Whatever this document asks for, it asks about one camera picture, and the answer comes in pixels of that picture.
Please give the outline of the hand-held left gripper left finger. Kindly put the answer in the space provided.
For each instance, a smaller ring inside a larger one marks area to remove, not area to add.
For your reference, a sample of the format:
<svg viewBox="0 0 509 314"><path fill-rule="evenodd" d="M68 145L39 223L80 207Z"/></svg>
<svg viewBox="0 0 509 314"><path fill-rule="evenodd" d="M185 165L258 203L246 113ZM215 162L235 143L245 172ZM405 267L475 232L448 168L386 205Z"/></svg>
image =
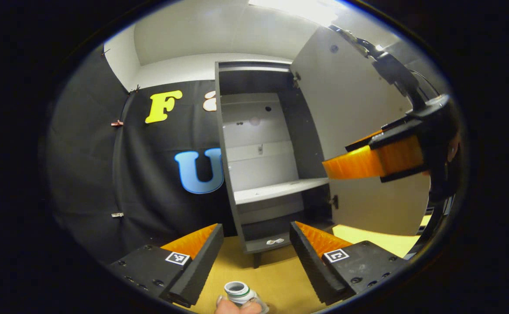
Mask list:
<svg viewBox="0 0 509 314"><path fill-rule="evenodd" d="M223 242L223 226L214 223L163 246L143 245L107 268L142 294L190 308L200 298Z"/></svg>

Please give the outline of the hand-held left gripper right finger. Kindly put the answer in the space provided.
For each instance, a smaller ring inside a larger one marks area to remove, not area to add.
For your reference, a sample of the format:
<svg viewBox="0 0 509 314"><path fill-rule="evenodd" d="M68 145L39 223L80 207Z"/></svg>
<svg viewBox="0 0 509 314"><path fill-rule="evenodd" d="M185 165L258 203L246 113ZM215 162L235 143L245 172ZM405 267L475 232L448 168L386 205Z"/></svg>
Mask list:
<svg viewBox="0 0 509 314"><path fill-rule="evenodd" d="M356 244L294 221L291 245L320 302L331 305L368 290L407 264L407 260L364 240Z"/></svg>

